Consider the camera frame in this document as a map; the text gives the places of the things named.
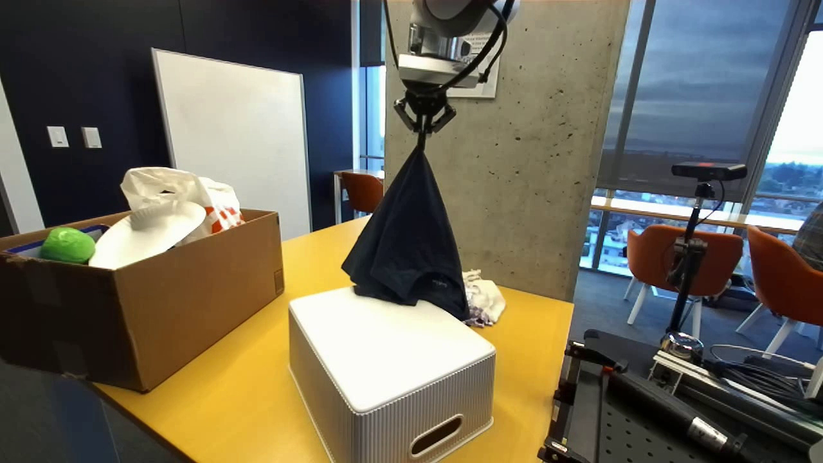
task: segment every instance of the cardboard box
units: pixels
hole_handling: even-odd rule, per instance
[[[69,225],[112,225],[101,215]],[[149,391],[284,294],[280,220],[245,223],[122,269],[20,260],[46,232],[0,240],[0,354]]]
[[[296,299],[289,350],[329,461],[440,461],[492,426],[496,350],[433,303]]]

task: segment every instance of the dark blue wall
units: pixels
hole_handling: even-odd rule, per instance
[[[306,78],[315,228],[332,223],[329,178],[351,166],[351,0],[0,0],[0,78],[49,223],[126,207],[135,164],[168,164],[149,48]],[[49,148],[44,125],[69,128]],[[96,124],[103,152],[82,152]]]

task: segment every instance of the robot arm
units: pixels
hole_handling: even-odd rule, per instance
[[[398,56],[401,80],[469,88],[481,80],[481,72],[462,72],[495,62],[489,53],[501,45],[501,27],[516,18],[521,0],[415,0],[411,6],[410,51]]]
[[[411,6],[410,51],[397,56],[407,97],[393,107],[411,130],[433,133],[455,116],[446,97],[449,88],[478,84],[499,56],[507,21],[521,0],[415,0]]]

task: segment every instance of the red chair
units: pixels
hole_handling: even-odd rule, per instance
[[[674,245],[684,237],[684,228],[676,225],[648,225],[644,234],[629,234],[629,268],[634,273],[634,283],[642,283],[642,294],[635,306],[629,317],[629,324],[635,324],[648,288],[679,291],[672,285],[670,276],[674,268]],[[732,273],[737,269],[743,254],[743,240],[737,234],[714,234],[714,232],[696,232],[696,240],[708,245],[706,256],[693,278],[693,333],[701,337],[701,317],[702,317],[702,299],[719,296],[725,291]]]
[[[341,193],[344,195],[343,206],[360,213],[373,213],[384,200],[384,178],[371,173],[337,173]]]
[[[761,309],[782,317],[782,327],[764,350],[764,358],[774,358],[797,321],[823,324],[823,269],[816,269],[789,245],[756,225],[750,225],[750,252],[753,288],[761,303],[743,318],[739,332],[743,332]]]

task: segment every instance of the white box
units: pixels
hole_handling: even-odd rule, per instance
[[[492,426],[495,344],[433,303],[296,299],[289,348],[337,463],[438,461]]]

